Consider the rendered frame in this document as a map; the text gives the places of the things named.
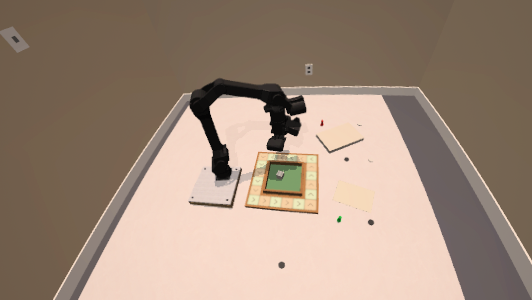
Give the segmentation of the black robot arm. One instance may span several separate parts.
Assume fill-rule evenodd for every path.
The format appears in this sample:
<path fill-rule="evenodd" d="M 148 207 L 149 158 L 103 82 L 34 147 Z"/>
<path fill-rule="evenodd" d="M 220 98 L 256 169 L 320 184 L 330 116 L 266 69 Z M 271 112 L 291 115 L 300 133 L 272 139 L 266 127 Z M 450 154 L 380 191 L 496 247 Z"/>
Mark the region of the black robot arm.
<path fill-rule="evenodd" d="M 257 85 L 217 78 L 202 88 L 194 90 L 191 94 L 189 106 L 194 116 L 200 120 L 212 148 L 212 173 L 216 175 L 216 181 L 229 180 L 231 176 L 231 168 L 228 165 L 229 152 L 226 144 L 220 143 L 209 108 L 223 94 L 265 102 L 264 111 L 265 113 L 270 112 L 270 119 L 273 122 L 285 120 L 285 108 L 290 116 L 306 113 L 304 97 L 300 95 L 288 99 L 280 85 L 276 83 Z M 302 126 L 301 123 L 300 117 L 288 120 L 287 116 L 285 127 L 282 127 L 282 134 L 287 132 L 293 136 L 298 136 Z"/>

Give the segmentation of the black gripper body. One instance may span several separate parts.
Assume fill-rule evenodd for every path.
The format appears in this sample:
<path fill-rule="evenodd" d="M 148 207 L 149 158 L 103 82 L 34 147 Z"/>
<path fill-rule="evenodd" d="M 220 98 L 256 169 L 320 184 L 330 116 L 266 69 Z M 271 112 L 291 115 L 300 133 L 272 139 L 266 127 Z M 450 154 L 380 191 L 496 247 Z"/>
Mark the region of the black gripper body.
<path fill-rule="evenodd" d="M 270 120 L 269 124 L 272 126 L 271 133 L 274 134 L 274 136 L 273 138 L 268 139 L 268 142 L 266 145 L 267 150 L 278 151 L 278 152 L 283 151 L 285 134 L 282 134 L 282 127 L 283 126 L 285 127 L 287 116 L 288 116 L 288 120 L 291 120 L 290 115 L 286 115 L 285 120 L 282 122 L 273 122 L 272 120 Z"/>

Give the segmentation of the white die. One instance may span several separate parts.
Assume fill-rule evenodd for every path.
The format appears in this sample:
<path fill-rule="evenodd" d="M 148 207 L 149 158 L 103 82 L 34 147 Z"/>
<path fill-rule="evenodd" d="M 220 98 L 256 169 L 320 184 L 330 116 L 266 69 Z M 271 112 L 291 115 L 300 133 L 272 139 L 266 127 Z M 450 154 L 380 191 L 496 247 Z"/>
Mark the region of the white die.
<path fill-rule="evenodd" d="M 278 170 L 278 172 L 277 172 L 277 174 L 276 174 L 276 177 L 277 177 L 277 179 L 282 180 L 283 177 L 284 177 L 284 172 Z"/>

